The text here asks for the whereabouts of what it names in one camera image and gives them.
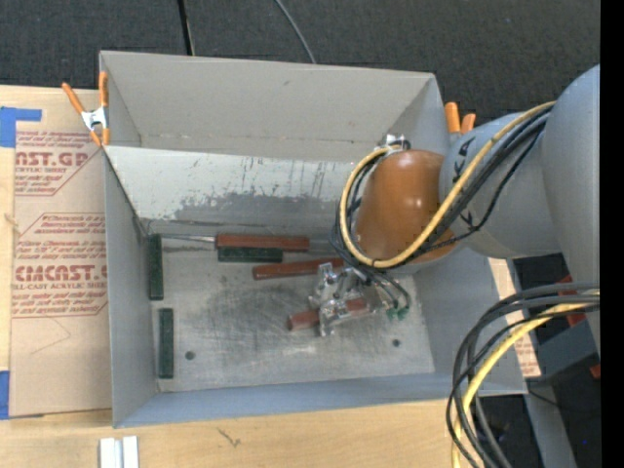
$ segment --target black cable on floor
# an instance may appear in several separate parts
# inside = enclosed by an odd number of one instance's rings
[[[191,38],[191,29],[188,24],[188,16],[186,15],[186,4],[184,0],[177,0],[177,10],[179,12],[179,20],[182,23],[182,34],[184,35],[184,48],[188,56],[195,56],[195,47]]]

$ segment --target cardboard box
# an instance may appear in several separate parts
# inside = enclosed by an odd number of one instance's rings
[[[96,92],[77,94],[87,109],[97,106]],[[2,282],[11,293],[2,298],[11,314],[9,414],[108,408],[101,152],[60,88],[2,86],[0,104],[15,170],[15,206],[2,229],[12,260],[3,272],[13,263],[12,281]]]

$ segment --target dirty stain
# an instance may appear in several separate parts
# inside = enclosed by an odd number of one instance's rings
[[[223,430],[221,430],[220,428],[217,428],[216,431],[221,434],[221,436],[223,436],[227,442],[230,443],[230,445],[235,449],[237,448],[240,444],[241,444],[241,439],[232,439],[229,435],[227,435],[227,433],[225,433]]]

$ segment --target black cable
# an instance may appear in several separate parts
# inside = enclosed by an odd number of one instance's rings
[[[186,4],[184,0],[177,1],[177,11],[179,12],[179,20],[182,24],[182,35],[184,36],[184,49],[188,56],[195,56],[195,48],[193,46],[193,40],[191,39],[191,28],[188,23],[188,16],[186,14]]]
[[[492,196],[492,198],[491,198],[491,200],[489,202],[489,205],[487,206],[487,209],[486,209],[486,212],[484,213],[483,218],[481,219],[481,221],[477,225],[472,226],[468,232],[460,234],[459,236],[455,236],[455,237],[453,237],[453,238],[451,238],[451,239],[449,239],[447,241],[443,241],[442,243],[431,244],[431,246],[429,246],[428,245],[429,243],[435,243],[435,241],[438,239],[438,237],[442,235],[439,231],[437,231],[435,235],[432,234],[427,239],[427,241],[425,242],[425,245],[427,245],[427,246],[423,245],[423,247],[421,249],[422,253],[415,253],[413,257],[418,257],[421,254],[425,254],[425,253],[431,252],[432,250],[436,250],[437,248],[442,248],[444,246],[451,245],[453,243],[456,243],[458,241],[466,239],[467,237],[472,236],[476,232],[479,232],[483,228],[483,226],[486,224],[486,222],[488,221],[488,218],[491,215],[491,213],[494,211],[494,207],[496,206],[496,203],[498,202],[498,198],[500,197],[500,194],[502,193],[505,185],[507,185],[507,183],[509,182],[511,177],[518,170],[518,167],[522,164],[522,162],[524,161],[525,157],[528,155],[528,153],[533,148],[533,146],[537,143],[537,141],[538,141],[538,137],[535,137],[527,145],[526,149],[521,153],[521,155],[518,157],[516,162],[509,169],[509,171],[507,172],[505,177],[500,181],[500,183],[498,184],[498,186],[494,190],[493,196]],[[443,232],[444,232],[444,231],[446,231],[448,229],[448,227],[440,226],[440,229],[443,229]]]
[[[495,304],[492,308],[490,308],[489,311],[482,317],[482,319],[480,319],[479,323],[473,329],[469,331],[466,338],[464,338],[464,341],[462,341],[462,344],[460,345],[459,350],[457,352],[455,364],[453,366],[453,388],[452,388],[450,398],[448,400],[448,425],[450,425],[449,406],[450,406],[450,403],[453,400],[455,400],[455,403],[457,405],[457,414],[458,414],[460,423],[462,424],[462,428],[466,431],[467,438],[473,444],[473,447],[475,447],[475,450],[479,453],[479,455],[481,455],[484,452],[483,452],[483,449],[480,447],[478,438],[472,432],[472,429],[470,427],[467,417],[465,417],[465,411],[461,407],[462,398],[461,398],[461,393],[459,391],[459,386],[461,382],[467,377],[469,379],[472,378],[472,375],[474,375],[472,373],[474,372],[474,369],[476,365],[478,364],[478,362],[483,359],[485,354],[491,349],[491,347],[497,342],[497,340],[504,333],[506,333],[508,330],[510,330],[516,325],[523,324],[526,321],[540,319],[544,316],[536,314],[530,318],[523,319],[515,323],[514,325],[510,325],[504,328],[503,330],[499,331],[494,337],[492,337],[490,341],[486,345],[484,345],[484,347],[481,349],[479,354],[475,357],[474,347],[479,337],[479,333],[487,324],[497,319],[498,317],[501,317],[505,315],[506,313],[510,313],[519,309],[527,308],[529,306],[534,307],[534,306],[557,305],[559,303],[562,303],[562,301],[571,301],[573,299],[581,300],[581,301],[593,301],[594,298],[597,298],[597,296],[594,296],[594,295],[589,296],[589,297],[579,296],[579,295],[564,295],[564,296],[559,296],[559,297],[551,296],[551,297],[546,297],[546,298],[542,297],[542,298],[537,298],[537,299],[529,299],[529,300],[525,300],[520,303],[516,303],[512,305],[512,303],[514,303],[515,301],[518,301],[519,299],[522,299],[522,297],[530,297],[532,295],[542,295],[542,294],[547,294],[548,292],[555,293],[556,291],[565,290],[567,288],[585,290],[585,289],[591,289],[593,288],[593,286],[587,285],[587,284],[578,285],[578,284],[573,284],[573,283],[567,286],[566,285],[550,285],[548,287],[540,287],[538,289],[533,289],[533,290],[529,290],[526,292],[520,292],[520,293],[517,293],[516,295],[507,297],[504,300],[501,300],[500,302]],[[577,313],[577,312],[578,310],[574,310],[574,311],[570,311],[569,313]],[[553,317],[554,316],[561,317],[567,314],[568,312],[553,314]],[[467,360],[468,368],[464,372],[461,372],[461,363],[464,360],[464,355],[467,355],[466,360]],[[491,434],[491,432],[488,431],[489,427],[488,427],[487,420],[483,416],[481,416],[479,419],[482,423],[482,426],[484,427],[486,434],[487,433]],[[460,450],[462,450],[462,454],[466,455],[467,451],[465,451],[465,448],[463,448],[463,446],[460,446],[460,445],[458,446]],[[506,464],[508,463],[508,461],[506,460],[506,458],[504,458],[504,454],[502,456],[499,456],[499,454],[502,454],[502,451],[496,452],[495,454],[496,454],[496,457],[499,457],[499,462],[501,462],[503,466],[508,466],[508,464]],[[486,454],[484,456],[484,460],[486,460],[488,463],[493,462],[490,458],[488,458]]]
[[[517,168],[520,166],[520,163],[525,159],[530,149],[536,144],[541,135],[544,126],[546,125],[548,113],[550,112],[550,108],[545,109],[535,118],[530,118],[525,120],[521,125],[516,127],[515,130],[511,131],[509,135],[504,138],[499,143],[501,144],[499,148],[495,151],[493,156],[489,158],[486,162],[485,166],[479,171],[471,180],[471,182],[466,186],[466,188],[462,191],[461,197],[447,210],[445,216],[443,216],[440,221],[438,227],[434,232],[430,234],[427,240],[423,243],[423,245],[416,251],[414,254],[406,259],[406,262],[412,261],[414,258],[421,256],[422,254],[426,254],[438,248],[442,248],[444,246],[451,245],[456,243],[457,241],[461,241],[462,239],[467,238],[468,236],[474,234],[479,229],[481,229],[486,221],[488,220],[491,212],[494,209],[496,201],[500,196],[505,184],[509,181],[511,176],[515,173]],[[468,231],[461,236],[456,236],[451,238],[443,243],[435,244],[435,242],[450,228],[452,223],[459,217],[459,215],[466,208],[470,200],[474,198],[477,192],[481,189],[485,181],[488,177],[493,174],[493,172],[498,168],[498,166],[505,161],[510,155],[512,155],[523,143],[525,143],[528,139],[533,137],[532,142],[530,142],[531,146],[526,151],[524,151],[521,156],[517,159],[516,164],[512,166],[510,171],[503,178],[496,191],[494,192],[494,196],[489,203],[487,208],[487,213],[482,218],[481,222],[477,226],[473,226],[473,229]]]
[[[589,312],[591,310],[592,309],[587,309],[587,308],[585,308],[585,309],[569,310],[569,311],[566,311],[566,312],[559,312],[559,313],[556,313],[556,314],[552,314],[551,317],[563,317],[563,316],[572,315],[572,314],[586,313],[586,312]],[[487,354],[487,352],[489,350],[491,350],[491,348],[496,344],[496,342],[500,339],[500,337],[502,335],[504,335],[507,331],[509,331],[510,329],[512,329],[515,326],[519,326],[521,324],[524,324],[526,322],[533,321],[533,320],[536,320],[536,319],[542,319],[543,317],[544,317],[543,315],[534,315],[534,316],[528,317],[526,319],[522,319],[521,321],[518,321],[518,322],[516,322],[514,324],[511,324],[511,325],[503,328],[502,330],[498,331],[487,342],[487,344],[480,350],[480,352],[479,352],[479,359],[476,359],[475,362],[472,363],[460,375],[455,376],[455,374],[453,373],[453,385],[452,385],[451,393],[450,393],[450,396],[449,396],[449,399],[448,399],[448,402],[447,402],[447,427],[448,427],[448,430],[449,430],[449,432],[450,432],[450,434],[451,434],[451,436],[453,438],[453,441],[457,444],[458,448],[460,449],[460,451],[462,452],[464,457],[466,457],[468,462],[470,462],[473,466],[478,466],[478,464],[476,463],[474,458],[470,455],[470,453],[468,452],[466,447],[461,444],[461,441],[457,438],[457,436],[454,433],[454,429],[453,429],[453,426],[452,426],[452,421],[451,421],[451,418],[450,418],[450,409],[451,409],[451,405],[452,405],[453,402],[455,402],[455,405],[456,405],[457,417],[458,417],[459,422],[461,424],[462,430],[466,434],[466,437],[468,438],[468,440],[472,444],[472,446],[475,449],[475,451],[479,454],[479,456],[484,460],[484,462],[488,466],[496,467],[498,465],[496,465],[494,463],[494,461],[484,451],[483,447],[481,446],[481,443],[480,443],[479,439],[477,438],[476,434],[472,430],[472,427],[470,425],[470,421],[469,421],[469,419],[468,419],[468,417],[466,415],[466,411],[461,406],[461,403],[462,403],[462,396],[461,396],[461,391],[460,391],[461,383],[466,378],[470,378],[471,377],[470,373],[472,371],[474,371],[476,365],[478,364],[478,361],[483,359],[483,357]],[[484,424],[482,424],[482,427],[488,428],[488,423],[485,421]]]
[[[530,303],[531,305],[535,306],[537,303],[541,303],[542,305],[544,304],[557,304],[558,301],[561,301],[560,298],[556,298],[553,297],[552,300],[549,299],[544,299],[543,296],[548,295],[548,294],[553,294],[553,293],[557,293],[558,291],[565,291],[565,290],[580,290],[580,291],[584,291],[584,290],[588,290],[593,288],[594,285],[592,284],[588,284],[588,283],[567,283],[567,284],[557,284],[557,285],[549,285],[549,286],[544,286],[544,287],[538,287],[538,288],[534,288],[531,290],[525,290],[523,292],[518,292],[515,294],[512,294],[511,296],[508,296],[506,298],[504,298],[503,300],[500,300],[499,302],[497,302],[496,304],[494,304],[492,307],[490,307],[490,309],[484,314],[484,316],[482,316],[482,318],[479,320],[479,322],[475,325],[475,327],[473,327],[473,329],[471,329],[468,334],[466,335],[466,337],[464,338],[464,340],[462,341],[461,345],[459,346],[459,349],[457,351],[457,355],[455,358],[455,363],[453,366],[453,392],[455,390],[455,387],[458,387],[459,384],[461,383],[461,381],[463,381],[463,379],[465,379],[469,372],[470,372],[470,368],[462,373],[461,375],[461,363],[464,360],[464,355],[466,354],[466,352],[469,352],[470,346],[474,343],[476,343],[479,334],[481,332],[481,330],[489,323],[493,322],[494,320],[496,320],[497,318],[505,315],[506,313],[512,312],[512,311],[516,311],[520,308],[524,308],[525,306],[527,306],[528,303]],[[507,329],[504,329],[502,331],[499,332],[499,335],[504,334],[505,331]],[[461,401],[461,398],[457,395],[454,396],[455,400]],[[476,439],[471,439],[470,435],[467,434],[467,436],[469,437],[469,440],[475,441]]]
[[[299,41],[301,42],[301,45],[303,46],[303,49],[305,49],[306,54],[310,58],[310,62],[312,62],[313,64],[316,64],[317,62],[314,57],[314,54],[312,54],[312,50],[308,46],[308,43],[305,41],[305,38],[303,37],[303,33],[301,33],[301,31],[299,30],[299,27],[296,25],[296,22],[294,22],[294,19],[291,16],[291,13],[289,13],[289,11],[284,6],[281,0],[273,0],[273,1],[277,4],[277,6],[280,8],[280,11],[282,11],[282,14],[284,14],[286,19],[291,24],[292,29],[296,33],[296,36],[298,37]]]

